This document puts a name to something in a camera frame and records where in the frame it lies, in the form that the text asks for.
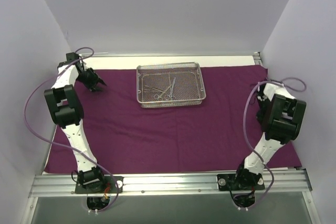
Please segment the purple cloth wrap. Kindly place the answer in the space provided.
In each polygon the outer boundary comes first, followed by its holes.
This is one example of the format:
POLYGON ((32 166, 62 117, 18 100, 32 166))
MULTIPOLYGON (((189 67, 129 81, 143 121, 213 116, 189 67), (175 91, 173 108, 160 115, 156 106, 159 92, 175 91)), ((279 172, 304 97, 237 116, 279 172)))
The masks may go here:
POLYGON ((135 70, 100 70, 107 86, 75 89, 84 131, 98 163, 113 174, 235 170, 262 132, 258 104, 246 105, 265 80, 261 66, 203 68, 206 99, 197 106, 144 109, 137 102, 135 70))

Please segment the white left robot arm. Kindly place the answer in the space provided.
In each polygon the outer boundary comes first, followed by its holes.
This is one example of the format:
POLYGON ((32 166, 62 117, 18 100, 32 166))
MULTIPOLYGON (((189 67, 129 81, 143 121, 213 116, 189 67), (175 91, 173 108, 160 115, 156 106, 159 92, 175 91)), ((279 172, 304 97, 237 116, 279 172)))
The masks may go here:
POLYGON ((75 90, 75 82, 82 82, 90 91, 97 91, 97 84, 104 81, 79 60, 59 64, 55 83, 44 91, 53 122, 62 130, 69 142, 77 163, 77 184, 94 192, 105 188, 106 179, 90 149, 84 131, 84 110, 75 90))

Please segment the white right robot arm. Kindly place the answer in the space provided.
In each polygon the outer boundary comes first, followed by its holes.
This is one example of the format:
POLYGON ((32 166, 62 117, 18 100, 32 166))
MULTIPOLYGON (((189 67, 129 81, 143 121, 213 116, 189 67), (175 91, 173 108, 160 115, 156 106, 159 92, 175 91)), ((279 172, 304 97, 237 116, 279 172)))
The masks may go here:
POLYGON ((252 89, 243 114, 243 135, 251 154, 245 157, 233 175, 236 187, 244 189, 257 185, 275 153, 298 137, 307 103, 292 96, 288 88, 282 82, 265 80, 252 89), (262 130, 255 147, 248 140, 246 122, 253 94, 258 100, 257 121, 262 130))

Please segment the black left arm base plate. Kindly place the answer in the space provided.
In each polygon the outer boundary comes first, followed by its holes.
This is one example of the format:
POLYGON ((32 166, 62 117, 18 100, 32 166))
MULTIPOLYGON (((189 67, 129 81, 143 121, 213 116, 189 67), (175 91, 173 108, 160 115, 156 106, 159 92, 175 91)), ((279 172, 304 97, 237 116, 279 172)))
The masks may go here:
POLYGON ((116 194, 123 191, 123 179, 122 176, 115 176, 115 180, 111 176, 105 175, 104 180, 100 181, 96 179, 94 182, 79 185, 76 184, 75 194, 116 194))

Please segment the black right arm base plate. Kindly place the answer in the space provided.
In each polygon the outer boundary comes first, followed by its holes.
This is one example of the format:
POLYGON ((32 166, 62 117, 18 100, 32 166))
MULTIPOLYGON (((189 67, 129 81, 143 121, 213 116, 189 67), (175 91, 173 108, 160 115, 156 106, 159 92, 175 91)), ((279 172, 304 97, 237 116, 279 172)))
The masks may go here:
POLYGON ((260 174, 248 173, 237 175, 236 173, 217 174, 217 185, 219 191, 248 191, 264 190, 265 184, 260 174))

